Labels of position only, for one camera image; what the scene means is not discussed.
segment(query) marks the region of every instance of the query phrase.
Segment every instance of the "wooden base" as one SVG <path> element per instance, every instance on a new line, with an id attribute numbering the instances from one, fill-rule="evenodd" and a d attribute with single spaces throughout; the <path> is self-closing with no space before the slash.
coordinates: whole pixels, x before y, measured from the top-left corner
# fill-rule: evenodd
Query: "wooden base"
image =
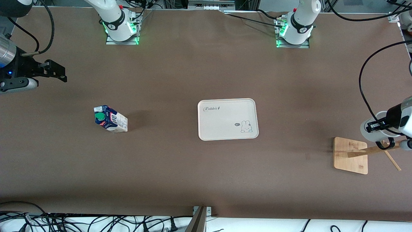
<path id="1" fill-rule="evenodd" d="M 367 148 L 365 142 L 335 137 L 333 139 L 333 166 L 349 172 L 367 174 L 368 156 L 348 157 L 348 152 Z"/>

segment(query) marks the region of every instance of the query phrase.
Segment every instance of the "wooden stand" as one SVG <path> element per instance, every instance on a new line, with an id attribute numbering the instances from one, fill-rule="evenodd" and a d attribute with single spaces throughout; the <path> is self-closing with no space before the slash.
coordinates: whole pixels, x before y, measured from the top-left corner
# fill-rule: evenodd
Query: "wooden stand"
<path id="1" fill-rule="evenodd" d="M 368 173 L 368 155 L 378 152 L 385 152 L 392 164 L 398 171 L 401 168 L 393 160 L 388 151 L 383 151 L 377 146 L 368 147 L 365 142 L 350 140 L 340 137 L 333 139 L 333 166 L 337 169 L 346 170 L 354 173 Z"/>

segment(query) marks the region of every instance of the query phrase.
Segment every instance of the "connector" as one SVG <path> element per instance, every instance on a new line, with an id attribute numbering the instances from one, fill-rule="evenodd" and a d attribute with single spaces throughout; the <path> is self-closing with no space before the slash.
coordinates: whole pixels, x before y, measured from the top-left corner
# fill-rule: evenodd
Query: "connector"
<path id="1" fill-rule="evenodd" d="M 146 223 L 143 223 L 143 232 L 149 232 L 149 229 L 146 226 Z"/>
<path id="2" fill-rule="evenodd" d="M 175 232 L 178 229 L 179 228 L 177 228 L 175 220 L 173 219 L 173 217 L 170 217 L 170 232 Z"/>

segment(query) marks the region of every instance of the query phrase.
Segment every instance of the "milk carton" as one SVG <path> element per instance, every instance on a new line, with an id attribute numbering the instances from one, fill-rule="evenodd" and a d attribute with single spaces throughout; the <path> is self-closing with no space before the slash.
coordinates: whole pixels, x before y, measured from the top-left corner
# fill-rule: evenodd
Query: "milk carton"
<path id="1" fill-rule="evenodd" d="M 127 132 L 127 118 L 107 105 L 94 108 L 96 124 L 113 133 Z"/>

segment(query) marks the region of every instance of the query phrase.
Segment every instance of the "green bottle cap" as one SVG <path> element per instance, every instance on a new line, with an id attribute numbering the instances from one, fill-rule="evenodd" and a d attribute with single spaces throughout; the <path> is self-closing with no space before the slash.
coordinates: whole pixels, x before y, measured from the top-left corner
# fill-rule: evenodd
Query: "green bottle cap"
<path id="1" fill-rule="evenodd" d="M 100 121 L 103 121 L 106 117 L 106 115 L 103 112 L 95 113 L 94 116 Z"/>

